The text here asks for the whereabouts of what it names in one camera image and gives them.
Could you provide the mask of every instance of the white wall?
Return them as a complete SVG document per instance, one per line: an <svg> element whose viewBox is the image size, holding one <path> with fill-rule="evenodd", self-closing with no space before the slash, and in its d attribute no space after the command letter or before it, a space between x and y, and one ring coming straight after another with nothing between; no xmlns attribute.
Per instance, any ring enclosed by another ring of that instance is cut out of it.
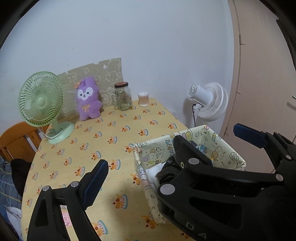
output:
<svg viewBox="0 0 296 241"><path fill-rule="evenodd" d="M134 99L148 91L193 127L191 84L216 81L230 91L233 34L227 0L40 0L0 50L0 134L22 121L18 93L31 74L60 74L116 57L122 58ZM222 122L210 126L219 132Z"/></svg>

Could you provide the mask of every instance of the wooden chair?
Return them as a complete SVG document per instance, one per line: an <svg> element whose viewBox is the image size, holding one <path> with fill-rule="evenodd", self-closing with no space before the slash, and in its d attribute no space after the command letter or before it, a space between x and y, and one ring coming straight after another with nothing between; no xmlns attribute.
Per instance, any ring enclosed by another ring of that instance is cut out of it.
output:
<svg viewBox="0 0 296 241"><path fill-rule="evenodd" d="M42 132L45 133L47 127L42 127ZM37 127L30 126L26 122L20 122L10 127L0 136L0 155L7 161L22 158L27 162L32 162L35 151L27 141L25 135L31 139L36 149L38 149L41 137L37 130Z"/></svg>

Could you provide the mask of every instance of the patterned tablecloth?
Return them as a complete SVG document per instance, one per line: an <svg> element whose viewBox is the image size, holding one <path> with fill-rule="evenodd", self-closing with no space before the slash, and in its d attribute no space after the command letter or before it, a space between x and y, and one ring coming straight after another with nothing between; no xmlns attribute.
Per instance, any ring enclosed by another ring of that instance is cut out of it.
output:
<svg viewBox="0 0 296 241"><path fill-rule="evenodd" d="M94 204L86 210L102 241L192 240L172 224L157 225L149 216L145 195L135 174L132 144L148 141L186 127L157 100L132 110L105 108L98 119L77 121L71 136L57 145L44 138L34 157L22 203L22 232L28 226L43 186L68 186L90 172L98 160L109 163L109 174ZM72 241L77 236L67 227Z"/></svg>

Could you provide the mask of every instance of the fabric-lined basket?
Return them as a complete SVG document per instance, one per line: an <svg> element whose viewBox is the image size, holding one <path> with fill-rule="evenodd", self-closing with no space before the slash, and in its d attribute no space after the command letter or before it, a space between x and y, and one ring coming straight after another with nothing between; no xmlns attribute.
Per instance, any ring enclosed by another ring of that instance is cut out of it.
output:
<svg viewBox="0 0 296 241"><path fill-rule="evenodd" d="M157 223L166 223L167 219L158 210L156 193L151 187L146 170L164 163L174 155L173 139L176 135L182 135L187 140L197 143L198 150L212 160L214 167L239 171L246 167L244 159L207 125L135 144L133 149L135 169L150 207L150 215Z"/></svg>

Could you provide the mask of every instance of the jar lid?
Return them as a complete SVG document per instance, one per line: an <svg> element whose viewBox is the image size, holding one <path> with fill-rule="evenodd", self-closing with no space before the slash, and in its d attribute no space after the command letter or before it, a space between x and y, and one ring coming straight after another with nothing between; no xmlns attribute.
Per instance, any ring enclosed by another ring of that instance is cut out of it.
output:
<svg viewBox="0 0 296 241"><path fill-rule="evenodd" d="M119 82L114 85L115 88L122 88L128 86L128 82Z"/></svg>

